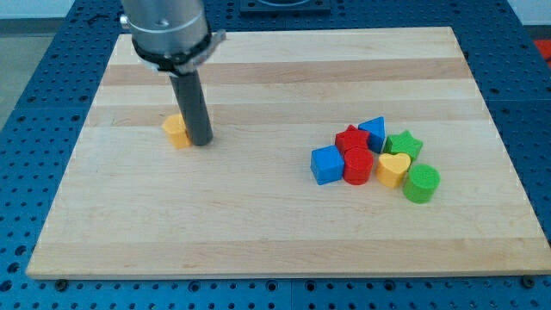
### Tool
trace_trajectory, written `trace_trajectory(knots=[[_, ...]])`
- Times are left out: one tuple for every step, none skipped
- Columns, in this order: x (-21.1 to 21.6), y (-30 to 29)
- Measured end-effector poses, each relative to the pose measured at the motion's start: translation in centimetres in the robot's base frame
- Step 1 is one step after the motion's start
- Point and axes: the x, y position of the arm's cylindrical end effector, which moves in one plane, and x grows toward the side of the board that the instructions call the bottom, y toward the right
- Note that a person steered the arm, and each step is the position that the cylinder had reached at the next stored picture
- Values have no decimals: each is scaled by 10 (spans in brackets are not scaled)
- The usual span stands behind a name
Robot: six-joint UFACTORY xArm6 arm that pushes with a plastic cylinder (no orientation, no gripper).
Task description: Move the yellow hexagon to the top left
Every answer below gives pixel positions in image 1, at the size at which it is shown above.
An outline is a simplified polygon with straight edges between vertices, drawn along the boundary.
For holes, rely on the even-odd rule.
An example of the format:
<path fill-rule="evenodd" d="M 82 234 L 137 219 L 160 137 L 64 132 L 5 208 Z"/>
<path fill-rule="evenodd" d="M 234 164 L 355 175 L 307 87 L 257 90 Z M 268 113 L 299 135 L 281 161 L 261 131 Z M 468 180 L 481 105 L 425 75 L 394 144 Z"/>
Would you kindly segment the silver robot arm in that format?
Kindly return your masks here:
<path fill-rule="evenodd" d="M 122 0 L 121 26 L 139 57 L 156 71 L 192 73 L 205 63 L 226 31 L 213 32 L 202 0 Z"/>

